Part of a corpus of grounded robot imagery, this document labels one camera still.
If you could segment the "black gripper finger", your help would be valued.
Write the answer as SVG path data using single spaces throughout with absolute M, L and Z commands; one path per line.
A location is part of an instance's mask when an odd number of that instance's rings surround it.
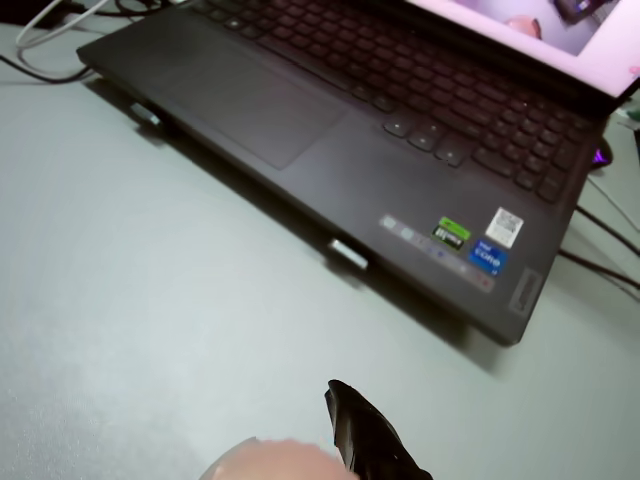
M 324 394 L 334 445 L 347 469 L 367 480 L 432 480 L 387 418 L 350 385 L 332 379 Z

